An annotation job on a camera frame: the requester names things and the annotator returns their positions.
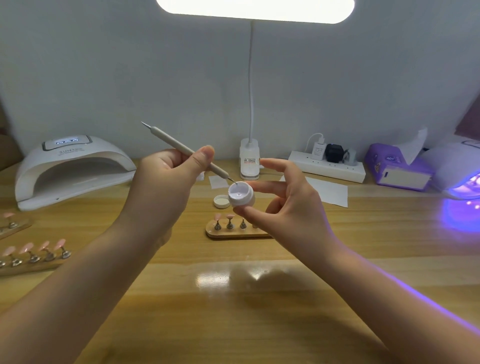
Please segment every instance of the small white jar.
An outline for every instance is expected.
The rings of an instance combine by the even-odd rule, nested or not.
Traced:
[[[237,182],[229,187],[228,199],[233,207],[243,205],[253,206],[255,203],[255,193],[248,183]]]

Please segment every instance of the tissue pack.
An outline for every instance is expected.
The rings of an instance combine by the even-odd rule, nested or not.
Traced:
[[[399,147],[387,144],[372,144],[364,162],[375,182],[382,186],[423,191],[435,173],[418,156],[408,164]]]

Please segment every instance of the white wall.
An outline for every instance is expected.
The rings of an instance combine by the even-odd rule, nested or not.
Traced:
[[[261,22],[253,66],[265,157],[323,132],[364,152],[421,125],[451,133],[480,90],[478,0],[357,0],[336,25]],[[86,133],[132,157],[184,143],[238,155],[248,132],[249,23],[155,0],[2,0],[0,97],[24,152]]]

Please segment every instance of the white power strip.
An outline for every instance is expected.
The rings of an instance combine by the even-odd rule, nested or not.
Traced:
[[[330,163],[326,160],[315,160],[309,153],[292,151],[288,160],[299,167],[302,172],[318,174],[320,176],[338,178],[339,180],[363,183],[365,168],[362,162],[356,166],[347,166],[343,163]]]

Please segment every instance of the table surface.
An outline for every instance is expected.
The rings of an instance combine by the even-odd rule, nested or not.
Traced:
[[[237,163],[218,165],[238,180]],[[16,209],[16,168],[0,172],[0,212]],[[206,237],[205,225],[218,211],[213,197],[226,192],[212,190],[209,175],[192,188],[170,242],[77,363],[395,362],[340,297],[274,240]],[[309,176],[348,185],[348,208],[324,204],[346,245],[480,324],[480,233],[458,218],[465,202],[377,186],[369,177],[358,184]],[[261,171],[262,180],[279,178]],[[85,244],[112,223],[127,192],[128,184],[113,186],[33,211],[33,226],[5,240],[21,245],[63,237],[70,246]],[[257,194],[255,206],[265,208],[271,198]],[[0,311],[50,273],[1,278]]]

